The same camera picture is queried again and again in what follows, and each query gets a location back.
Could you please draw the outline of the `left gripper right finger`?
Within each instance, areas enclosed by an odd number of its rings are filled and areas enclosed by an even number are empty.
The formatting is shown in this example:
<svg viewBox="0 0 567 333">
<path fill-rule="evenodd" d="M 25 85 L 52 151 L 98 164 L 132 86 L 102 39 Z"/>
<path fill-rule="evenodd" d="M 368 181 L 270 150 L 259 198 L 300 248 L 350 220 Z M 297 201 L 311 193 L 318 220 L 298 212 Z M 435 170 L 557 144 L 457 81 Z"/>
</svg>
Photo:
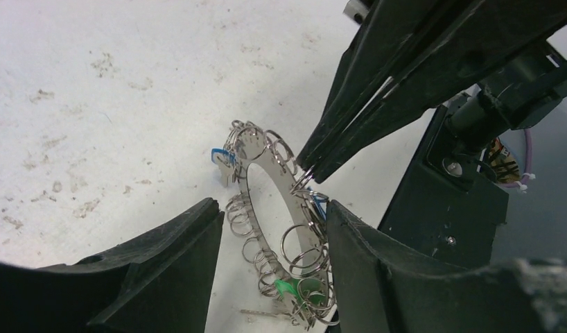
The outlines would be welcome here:
<svg viewBox="0 0 567 333">
<path fill-rule="evenodd" d="M 327 206 L 326 231 L 343 332 L 567 332 L 567 260 L 461 268 L 337 201 Z"/>
</svg>

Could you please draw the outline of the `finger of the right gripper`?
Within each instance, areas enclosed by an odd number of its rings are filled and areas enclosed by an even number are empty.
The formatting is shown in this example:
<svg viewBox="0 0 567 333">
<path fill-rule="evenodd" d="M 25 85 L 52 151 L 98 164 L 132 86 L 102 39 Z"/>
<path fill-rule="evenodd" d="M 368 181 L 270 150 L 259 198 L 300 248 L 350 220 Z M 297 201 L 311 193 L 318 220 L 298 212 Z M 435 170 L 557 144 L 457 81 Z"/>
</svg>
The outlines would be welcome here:
<svg viewBox="0 0 567 333">
<path fill-rule="evenodd" d="M 375 1 L 343 53 L 323 115 L 297 157 L 335 171 L 362 148 L 472 85 L 484 1 Z"/>
</svg>

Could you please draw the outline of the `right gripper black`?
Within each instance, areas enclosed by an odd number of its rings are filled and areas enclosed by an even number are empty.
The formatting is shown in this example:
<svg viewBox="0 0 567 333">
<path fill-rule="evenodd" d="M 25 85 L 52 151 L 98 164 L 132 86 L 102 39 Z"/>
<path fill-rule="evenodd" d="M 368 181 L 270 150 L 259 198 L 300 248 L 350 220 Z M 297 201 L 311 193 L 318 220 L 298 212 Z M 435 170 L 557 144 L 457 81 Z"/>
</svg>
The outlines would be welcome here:
<svg viewBox="0 0 567 333">
<path fill-rule="evenodd" d="M 311 134 L 319 183 L 471 85 L 513 110 L 567 82 L 567 56 L 546 44 L 567 1 L 351 1 L 346 13 L 360 28 Z"/>
</svg>

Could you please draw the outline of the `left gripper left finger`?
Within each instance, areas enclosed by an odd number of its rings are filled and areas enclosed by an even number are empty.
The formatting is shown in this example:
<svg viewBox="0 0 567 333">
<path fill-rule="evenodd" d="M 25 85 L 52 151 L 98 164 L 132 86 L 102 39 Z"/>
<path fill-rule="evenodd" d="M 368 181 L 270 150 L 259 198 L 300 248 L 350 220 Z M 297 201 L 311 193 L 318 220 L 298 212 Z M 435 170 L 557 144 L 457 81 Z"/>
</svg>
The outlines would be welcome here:
<svg viewBox="0 0 567 333">
<path fill-rule="evenodd" d="M 0 262 L 0 332 L 203 332 L 224 215 L 205 198 L 73 265 Z"/>
</svg>

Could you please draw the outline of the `metal disc with key rings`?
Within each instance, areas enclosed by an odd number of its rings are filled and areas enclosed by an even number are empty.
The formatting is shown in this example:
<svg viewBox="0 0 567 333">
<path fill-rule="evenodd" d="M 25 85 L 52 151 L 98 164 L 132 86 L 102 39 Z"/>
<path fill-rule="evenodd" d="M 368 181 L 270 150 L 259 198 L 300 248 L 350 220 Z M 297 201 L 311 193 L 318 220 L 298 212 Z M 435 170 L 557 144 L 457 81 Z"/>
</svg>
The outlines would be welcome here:
<svg viewBox="0 0 567 333">
<path fill-rule="evenodd" d="M 235 120 L 222 147 L 235 155 L 238 193 L 225 207 L 232 234 L 243 239 L 241 254 L 256 273 L 259 293 L 272 301 L 275 280 L 314 279 L 328 298 L 311 326 L 334 326 L 337 299 L 333 286 L 326 219 L 309 195 L 311 176 L 302 171 L 285 139 L 251 121 Z"/>
</svg>

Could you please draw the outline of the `key with green tag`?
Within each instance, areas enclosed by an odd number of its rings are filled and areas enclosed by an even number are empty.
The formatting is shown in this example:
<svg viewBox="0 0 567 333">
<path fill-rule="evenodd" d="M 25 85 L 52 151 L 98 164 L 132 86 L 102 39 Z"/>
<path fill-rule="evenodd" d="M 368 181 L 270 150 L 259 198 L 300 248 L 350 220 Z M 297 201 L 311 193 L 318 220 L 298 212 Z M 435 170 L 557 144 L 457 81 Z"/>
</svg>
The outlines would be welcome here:
<svg viewBox="0 0 567 333">
<path fill-rule="evenodd" d="M 275 292 L 271 311 L 240 309 L 241 314 L 277 318 L 293 325 L 311 326 L 319 311 L 328 309 L 328 298 L 318 287 L 303 287 L 314 279 L 275 280 L 270 290 Z"/>
</svg>

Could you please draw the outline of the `key with blue tag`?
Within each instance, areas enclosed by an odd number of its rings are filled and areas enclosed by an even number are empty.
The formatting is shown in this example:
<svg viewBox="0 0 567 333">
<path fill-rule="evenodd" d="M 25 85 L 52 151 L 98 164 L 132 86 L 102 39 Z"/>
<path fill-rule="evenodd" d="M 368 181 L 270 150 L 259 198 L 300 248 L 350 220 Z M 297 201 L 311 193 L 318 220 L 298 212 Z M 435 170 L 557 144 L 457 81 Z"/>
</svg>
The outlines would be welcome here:
<svg viewBox="0 0 567 333">
<path fill-rule="evenodd" d="M 233 153 L 223 148 L 213 148 L 211 161 L 218 167 L 222 186 L 228 187 L 236 182 L 237 163 Z"/>
<path fill-rule="evenodd" d="M 325 194 L 322 194 L 318 191 L 315 191 L 311 187 L 308 187 L 309 195 L 314 202 L 316 210 L 318 211 L 319 215 L 325 220 L 326 219 L 326 205 L 329 201 L 329 197 Z"/>
</svg>

